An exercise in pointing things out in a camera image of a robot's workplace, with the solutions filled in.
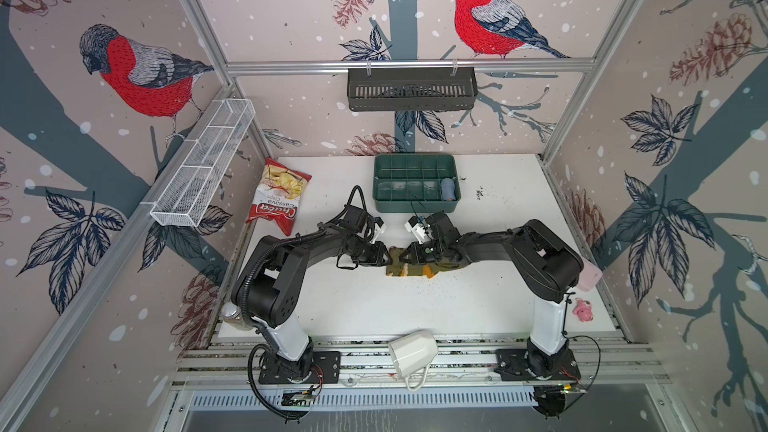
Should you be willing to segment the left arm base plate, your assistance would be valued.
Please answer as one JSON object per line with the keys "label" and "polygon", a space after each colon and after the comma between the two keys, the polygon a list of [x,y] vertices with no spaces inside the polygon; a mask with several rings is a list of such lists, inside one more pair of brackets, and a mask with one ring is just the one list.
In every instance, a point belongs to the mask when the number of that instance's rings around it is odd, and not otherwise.
{"label": "left arm base plate", "polygon": [[260,385],[336,384],[339,381],[341,353],[307,352],[297,362],[277,353],[267,353],[258,366]]}

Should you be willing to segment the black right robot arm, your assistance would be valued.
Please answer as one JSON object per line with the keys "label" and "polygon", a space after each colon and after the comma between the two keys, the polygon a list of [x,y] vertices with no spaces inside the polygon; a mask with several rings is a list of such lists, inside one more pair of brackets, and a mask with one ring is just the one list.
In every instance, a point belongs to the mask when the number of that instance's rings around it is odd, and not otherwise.
{"label": "black right robot arm", "polygon": [[584,261],[543,222],[531,219],[505,231],[461,234],[448,215],[427,217],[422,239],[397,253],[407,266],[445,265],[456,269],[485,261],[514,265],[535,296],[533,323],[526,343],[527,369],[549,377],[570,361],[565,323],[567,295],[579,282]]}

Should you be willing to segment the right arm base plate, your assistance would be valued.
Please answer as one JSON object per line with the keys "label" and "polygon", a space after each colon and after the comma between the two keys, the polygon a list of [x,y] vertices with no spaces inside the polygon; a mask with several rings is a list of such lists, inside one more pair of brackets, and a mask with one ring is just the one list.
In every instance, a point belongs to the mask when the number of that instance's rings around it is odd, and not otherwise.
{"label": "right arm base plate", "polygon": [[554,355],[547,355],[537,348],[498,349],[495,357],[494,372],[504,382],[581,380],[574,354],[567,346]]}

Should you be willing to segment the olive yellow sock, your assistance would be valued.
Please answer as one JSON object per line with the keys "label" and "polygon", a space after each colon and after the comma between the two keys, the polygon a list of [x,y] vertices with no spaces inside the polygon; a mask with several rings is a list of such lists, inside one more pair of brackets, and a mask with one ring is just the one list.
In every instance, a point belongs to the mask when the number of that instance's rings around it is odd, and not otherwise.
{"label": "olive yellow sock", "polygon": [[390,277],[427,277],[433,278],[440,272],[459,270],[465,267],[461,263],[408,264],[400,261],[404,248],[390,247],[388,253],[392,262],[386,266],[386,275]]}

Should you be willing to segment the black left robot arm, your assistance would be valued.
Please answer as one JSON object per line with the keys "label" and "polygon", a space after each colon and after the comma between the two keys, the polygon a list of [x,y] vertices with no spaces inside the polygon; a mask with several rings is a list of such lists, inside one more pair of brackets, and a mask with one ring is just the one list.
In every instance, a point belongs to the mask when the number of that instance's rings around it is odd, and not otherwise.
{"label": "black left robot arm", "polygon": [[294,367],[305,367],[312,349],[295,317],[306,272],[319,262],[343,256],[351,259],[351,269],[392,263],[383,242],[370,242],[352,230],[323,227],[292,238],[262,237],[233,287],[231,301],[244,323]]}

